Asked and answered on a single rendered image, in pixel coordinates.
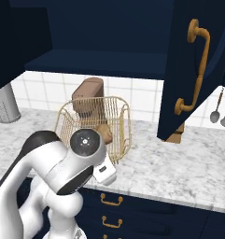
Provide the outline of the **navy drawer front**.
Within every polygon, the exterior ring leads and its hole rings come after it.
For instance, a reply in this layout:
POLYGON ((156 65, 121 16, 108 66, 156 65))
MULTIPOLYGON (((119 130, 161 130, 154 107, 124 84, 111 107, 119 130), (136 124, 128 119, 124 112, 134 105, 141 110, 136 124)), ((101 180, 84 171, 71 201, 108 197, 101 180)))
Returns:
POLYGON ((132 232, 112 232, 99 229, 85 229, 84 232, 88 239, 103 239, 103 234, 116 236, 118 239, 199 239, 198 235, 169 235, 169 236, 157 236, 157 235, 143 235, 132 232))
POLYGON ((122 214, 118 212, 101 212, 86 208, 77 215, 77 223, 83 229, 99 229, 112 232, 132 232, 143 235, 198 235, 199 239, 203 231, 202 226, 186 224, 181 222, 160 221, 155 218, 142 217, 133 214, 122 214), (102 223, 102 216, 106 216, 106 222, 117 224, 118 219, 123 220, 118 229, 107 228, 102 223))
POLYGON ((209 212, 203 209, 163 203, 101 190, 82 188, 79 192, 84 198, 85 206, 99 208, 100 210, 167 218, 169 220, 184 221, 185 223, 190 224, 202 224, 209 215, 209 212), (102 204, 100 198, 101 193, 105 194, 106 201, 116 203, 119 196, 122 196, 123 202, 120 206, 102 204))

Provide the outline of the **silver perforated metal cylinder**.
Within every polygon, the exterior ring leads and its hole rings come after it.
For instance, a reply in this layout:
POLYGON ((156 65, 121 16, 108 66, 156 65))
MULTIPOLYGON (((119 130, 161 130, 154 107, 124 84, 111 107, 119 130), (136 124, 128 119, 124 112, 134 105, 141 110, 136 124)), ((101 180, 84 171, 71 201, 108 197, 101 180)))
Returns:
POLYGON ((21 117, 11 84, 0 89, 0 123, 12 123, 21 117))

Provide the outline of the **brown bread loaf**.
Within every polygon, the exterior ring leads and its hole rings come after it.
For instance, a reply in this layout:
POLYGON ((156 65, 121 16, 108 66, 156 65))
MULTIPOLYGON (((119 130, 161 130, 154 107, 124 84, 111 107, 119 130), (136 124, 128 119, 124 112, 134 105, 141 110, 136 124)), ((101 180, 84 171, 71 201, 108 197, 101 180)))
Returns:
POLYGON ((96 131, 102 136, 105 141, 105 144, 110 144, 113 140, 113 135, 110 131, 110 128, 107 124, 100 124, 96 127, 96 131))

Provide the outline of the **brown wooden block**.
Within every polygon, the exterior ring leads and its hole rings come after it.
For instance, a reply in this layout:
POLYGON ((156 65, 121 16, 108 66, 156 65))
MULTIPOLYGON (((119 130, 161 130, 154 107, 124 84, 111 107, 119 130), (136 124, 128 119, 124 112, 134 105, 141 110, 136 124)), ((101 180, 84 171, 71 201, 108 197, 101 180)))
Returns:
POLYGON ((182 123, 176 131, 167 139, 167 142, 179 144, 184 133, 185 123, 182 123))

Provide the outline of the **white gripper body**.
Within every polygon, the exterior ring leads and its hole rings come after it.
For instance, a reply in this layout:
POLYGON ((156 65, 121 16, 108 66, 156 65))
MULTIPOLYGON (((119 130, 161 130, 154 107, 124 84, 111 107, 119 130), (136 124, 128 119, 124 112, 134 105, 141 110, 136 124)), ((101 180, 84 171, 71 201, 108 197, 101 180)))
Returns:
POLYGON ((104 165, 105 165, 105 170, 103 171, 103 173, 104 173, 105 179, 103 181, 103 184, 110 185, 117 178, 117 170, 108 156, 105 157, 104 165))

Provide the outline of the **navy wall cabinet carcass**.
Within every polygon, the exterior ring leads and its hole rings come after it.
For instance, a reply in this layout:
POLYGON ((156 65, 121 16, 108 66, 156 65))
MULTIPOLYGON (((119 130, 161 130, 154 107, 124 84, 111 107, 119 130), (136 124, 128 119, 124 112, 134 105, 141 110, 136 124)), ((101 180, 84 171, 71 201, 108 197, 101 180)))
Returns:
POLYGON ((31 71, 163 78, 175 0, 9 0, 31 71))

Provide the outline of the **navy base cabinet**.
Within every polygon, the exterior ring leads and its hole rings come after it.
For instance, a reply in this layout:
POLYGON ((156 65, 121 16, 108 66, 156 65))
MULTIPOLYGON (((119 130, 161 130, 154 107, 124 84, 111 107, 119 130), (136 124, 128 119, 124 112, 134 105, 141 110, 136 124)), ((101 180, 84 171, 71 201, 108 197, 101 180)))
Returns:
POLYGON ((204 225, 200 239, 225 239, 225 214, 211 212, 204 225))

